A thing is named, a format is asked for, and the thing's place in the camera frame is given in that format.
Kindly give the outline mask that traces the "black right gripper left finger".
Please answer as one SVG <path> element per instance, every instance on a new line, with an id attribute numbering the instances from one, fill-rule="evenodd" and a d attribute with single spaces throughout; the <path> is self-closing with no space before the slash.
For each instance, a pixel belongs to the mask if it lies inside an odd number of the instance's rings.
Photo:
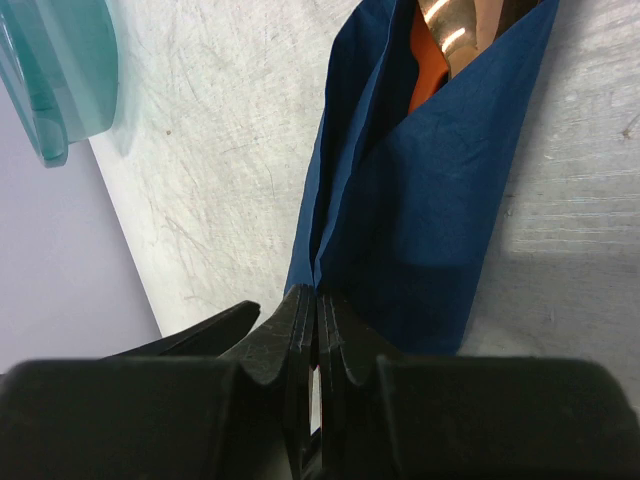
<path id="1" fill-rule="evenodd" d="M 23 362 L 1 378 L 5 479 L 305 479 L 316 299 L 297 285 L 218 357 Z"/>

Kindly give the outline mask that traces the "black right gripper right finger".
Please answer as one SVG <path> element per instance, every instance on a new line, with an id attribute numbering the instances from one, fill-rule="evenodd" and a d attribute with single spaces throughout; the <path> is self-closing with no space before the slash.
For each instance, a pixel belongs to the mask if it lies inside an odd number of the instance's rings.
<path id="1" fill-rule="evenodd" d="M 410 356 L 343 299 L 317 301 L 331 479 L 635 479 L 639 422 L 602 366 Z"/>

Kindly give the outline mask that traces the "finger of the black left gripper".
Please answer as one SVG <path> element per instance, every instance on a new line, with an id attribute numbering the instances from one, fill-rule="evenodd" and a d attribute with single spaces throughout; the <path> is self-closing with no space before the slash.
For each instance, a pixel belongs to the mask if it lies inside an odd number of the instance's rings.
<path id="1" fill-rule="evenodd" d="M 260 305 L 242 301 L 181 332 L 115 357 L 218 357 L 240 342 L 260 315 Z"/>

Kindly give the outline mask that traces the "copper metal spoon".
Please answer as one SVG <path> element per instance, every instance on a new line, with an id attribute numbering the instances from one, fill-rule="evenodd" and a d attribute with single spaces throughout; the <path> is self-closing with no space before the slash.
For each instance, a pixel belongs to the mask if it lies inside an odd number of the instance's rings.
<path id="1" fill-rule="evenodd" d="M 511 26 L 539 4 L 537 0 L 420 0 L 422 17 L 455 77 Z"/>

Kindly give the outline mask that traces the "blue paper napkin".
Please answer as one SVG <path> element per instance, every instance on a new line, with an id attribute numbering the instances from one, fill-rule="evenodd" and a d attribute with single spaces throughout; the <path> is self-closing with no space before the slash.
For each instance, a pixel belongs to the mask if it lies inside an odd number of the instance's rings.
<path id="1" fill-rule="evenodd" d="M 558 5 L 411 109 L 414 9 L 364 1 L 334 39 L 286 283 L 342 294 L 403 352 L 452 355 Z"/>

